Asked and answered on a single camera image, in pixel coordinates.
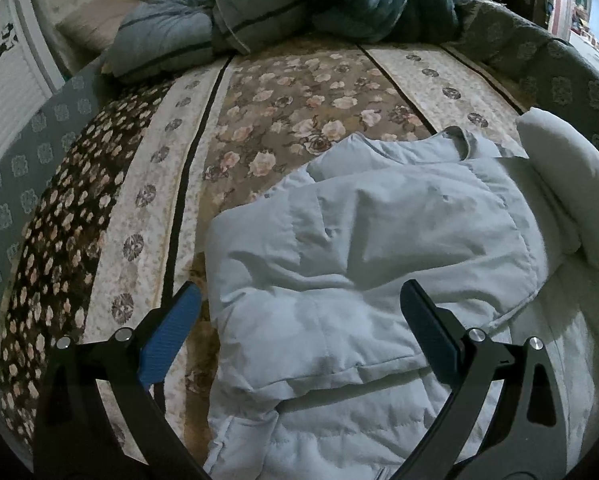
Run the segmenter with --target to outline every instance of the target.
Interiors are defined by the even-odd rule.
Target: floral blanket
[[[506,145],[522,111],[450,47],[317,36],[128,89],[83,131],[26,229],[0,337],[9,427],[30,445],[59,337],[137,326],[186,280],[205,291],[204,236],[221,211],[353,132],[415,141],[457,124]],[[200,462],[217,350],[204,304],[164,384],[166,418]],[[122,448],[142,460],[106,383],[100,392]]]

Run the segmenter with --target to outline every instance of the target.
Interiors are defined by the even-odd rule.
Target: blue gripper pad
[[[177,303],[154,331],[139,355],[139,381],[145,389],[164,381],[201,312],[201,291],[196,285],[186,288]]]

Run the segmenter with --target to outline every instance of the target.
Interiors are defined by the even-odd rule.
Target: pillow
[[[577,222],[589,263],[599,269],[599,151],[559,117],[531,110],[517,120],[535,170]]]
[[[100,53],[112,45],[121,21],[139,4],[140,0],[93,0],[68,14],[57,29],[76,44]]]

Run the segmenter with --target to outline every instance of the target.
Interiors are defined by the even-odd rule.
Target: silver screw
[[[124,327],[120,328],[117,332],[115,332],[115,339],[120,343],[128,341],[133,336],[133,331],[130,328]]]
[[[531,345],[531,348],[535,350],[541,350],[544,348],[544,342],[538,337],[531,337],[529,344]]]
[[[468,337],[471,341],[475,341],[476,343],[481,343],[484,339],[486,339],[486,333],[480,328],[471,328],[468,331]]]
[[[65,335],[59,338],[59,341],[57,341],[55,347],[59,348],[60,350],[66,350],[71,345],[71,343],[72,341],[70,340],[70,338],[67,335]]]

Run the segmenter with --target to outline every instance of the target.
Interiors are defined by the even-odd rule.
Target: bed
[[[30,450],[39,381],[59,337],[93,342],[136,326],[186,280],[206,291],[212,220],[354,132],[415,142],[457,125],[514,149],[516,118],[538,105],[599,149],[599,75],[576,51],[490,2],[455,7],[464,28],[452,44],[363,45],[305,34],[121,92],[102,75],[101,60],[73,78],[29,124],[65,158],[34,174],[34,206],[15,218],[19,225],[11,218],[10,261],[0,255],[0,410],[14,441]],[[67,131],[65,110],[83,99],[70,89],[93,88],[115,97],[92,100],[85,124]],[[5,172],[20,167],[13,161],[4,159]],[[599,297],[599,273],[589,273],[574,256],[508,327],[514,340],[532,332],[550,341],[560,364],[578,345],[589,350],[567,364],[564,379],[584,376],[593,392],[573,401],[573,418],[579,410],[585,422],[570,427],[569,467],[599,436],[599,317],[574,300],[583,301],[591,281]],[[570,317],[555,313],[563,301]],[[575,336],[582,332],[588,342]],[[166,418],[198,462],[212,439],[218,349],[206,300],[164,384]],[[142,460],[110,389],[101,383],[100,391],[124,452]]]

